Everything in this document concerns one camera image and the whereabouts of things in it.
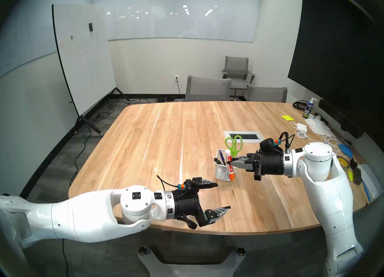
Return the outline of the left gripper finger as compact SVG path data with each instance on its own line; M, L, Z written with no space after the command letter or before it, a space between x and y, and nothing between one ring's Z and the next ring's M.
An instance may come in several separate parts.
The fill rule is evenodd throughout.
M215 223L222 218L229 209L231 209L231 206L220 207L213 210L207 209L204 212L204 218L206 220L204 226Z
M201 189L211 189L218 187L218 184L210 180L203 179L202 177L194 177L192 179L192 189L201 190Z

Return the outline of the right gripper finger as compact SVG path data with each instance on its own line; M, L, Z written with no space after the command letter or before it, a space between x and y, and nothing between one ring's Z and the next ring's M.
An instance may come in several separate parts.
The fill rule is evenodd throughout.
M227 163L255 163L256 154L247 154L246 156L236 156Z
M256 162L232 162L232 166L244 169L247 172L257 172Z

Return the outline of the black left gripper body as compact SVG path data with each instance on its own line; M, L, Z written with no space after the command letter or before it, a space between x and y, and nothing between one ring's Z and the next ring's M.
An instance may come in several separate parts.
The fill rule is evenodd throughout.
M189 228L203 227L205 224L204 212L201 208L199 190L174 190L174 218L185 222Z

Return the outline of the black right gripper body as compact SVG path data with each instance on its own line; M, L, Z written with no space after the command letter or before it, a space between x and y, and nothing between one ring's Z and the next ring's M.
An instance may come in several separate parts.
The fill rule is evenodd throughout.
M283 153L265 153L262 150L256 151L254 180L260 181L265 175L280 175L284 172Z

